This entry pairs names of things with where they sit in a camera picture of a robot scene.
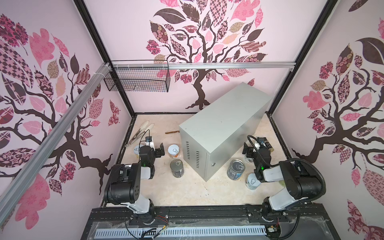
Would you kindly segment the dark grey tin can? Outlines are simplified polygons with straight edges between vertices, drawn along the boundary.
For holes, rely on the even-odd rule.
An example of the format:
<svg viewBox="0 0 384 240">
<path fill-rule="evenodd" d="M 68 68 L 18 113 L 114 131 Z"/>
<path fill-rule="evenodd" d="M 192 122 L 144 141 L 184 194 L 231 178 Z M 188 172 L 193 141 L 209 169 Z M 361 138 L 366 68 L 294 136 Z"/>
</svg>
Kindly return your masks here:
<svg viewBox="0 0 384 240">
<path fill-rule="evenodd" d="M 181 178 L 184 175 L 184 164 L 180 159 L 172 160 L 170 163 L 172 175 L 175 178 Z"/>
</svg>

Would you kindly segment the blue label tin can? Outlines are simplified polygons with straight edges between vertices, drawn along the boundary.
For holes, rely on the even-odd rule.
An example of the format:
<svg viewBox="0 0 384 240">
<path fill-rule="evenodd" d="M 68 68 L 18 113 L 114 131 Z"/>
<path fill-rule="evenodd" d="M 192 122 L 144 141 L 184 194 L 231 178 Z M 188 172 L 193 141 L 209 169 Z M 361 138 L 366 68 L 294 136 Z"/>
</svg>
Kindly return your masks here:
<svg viewBox="0 0 384 240">
<path fill-rule="evenodd" d="M 245 171 L 245 165 L 241 160 L 232 160 L 227 170 L 227 175 L 231 180 L 238 180 Z"/>
</svg>

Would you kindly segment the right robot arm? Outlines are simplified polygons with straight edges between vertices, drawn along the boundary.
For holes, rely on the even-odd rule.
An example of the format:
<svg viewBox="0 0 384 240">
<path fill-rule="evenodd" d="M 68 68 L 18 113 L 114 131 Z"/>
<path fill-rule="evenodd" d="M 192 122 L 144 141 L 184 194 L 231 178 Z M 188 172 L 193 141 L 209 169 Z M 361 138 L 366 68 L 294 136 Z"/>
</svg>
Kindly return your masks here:
<svg viewBox="0 0 384 240">
<path fill-rule="evenodd" d="M 317 200 L 326 193 L 326 181 L 320 171 L 302 159 L 288 159 L 271 164 L 271 152 L 265 146 L 244 144 L 243 155 L 252 159 L 254 175 L 260 183 L 283 181 L 285 187 L 264 199 L 262 213 L 285 211 L 297 204 Z"/>
</svg>

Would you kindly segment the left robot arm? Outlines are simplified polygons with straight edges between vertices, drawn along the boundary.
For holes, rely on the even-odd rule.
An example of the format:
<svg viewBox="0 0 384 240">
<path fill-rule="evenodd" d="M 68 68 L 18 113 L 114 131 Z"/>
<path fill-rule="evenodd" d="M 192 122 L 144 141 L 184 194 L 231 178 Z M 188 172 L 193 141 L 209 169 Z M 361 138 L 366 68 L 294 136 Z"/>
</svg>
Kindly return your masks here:
<svg viewBox="0 0 384 240">
<path fill-rule="evenodd" d="M 155 160 L 165 155 L 164 145 L 158 149 L 140 147 L 140 161 L 132 164 L 116 164 L 112 167 L 104 191 L 106 204 L 122 205 L 137 215 L 154 215 L 154 204 L 140 194 L 141 180 L 151 180 L 155 175 Z"/>
</svg>

